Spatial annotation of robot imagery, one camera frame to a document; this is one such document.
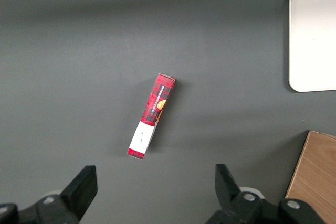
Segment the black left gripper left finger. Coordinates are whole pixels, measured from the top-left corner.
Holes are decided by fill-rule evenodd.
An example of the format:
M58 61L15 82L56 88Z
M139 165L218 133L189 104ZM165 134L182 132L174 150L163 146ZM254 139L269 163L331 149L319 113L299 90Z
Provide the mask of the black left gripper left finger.
M96 167L87 165L61 193L42 197L26 209L1 204L1 223L79 223L97 192Z

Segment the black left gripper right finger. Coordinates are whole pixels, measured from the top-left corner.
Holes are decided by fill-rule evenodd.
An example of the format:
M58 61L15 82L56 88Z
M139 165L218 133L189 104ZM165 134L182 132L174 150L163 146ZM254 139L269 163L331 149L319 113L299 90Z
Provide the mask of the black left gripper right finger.
M305 201L282 199L277 205L242 191L225 164L215 166L215 191L221 206L207 223L324 223Z

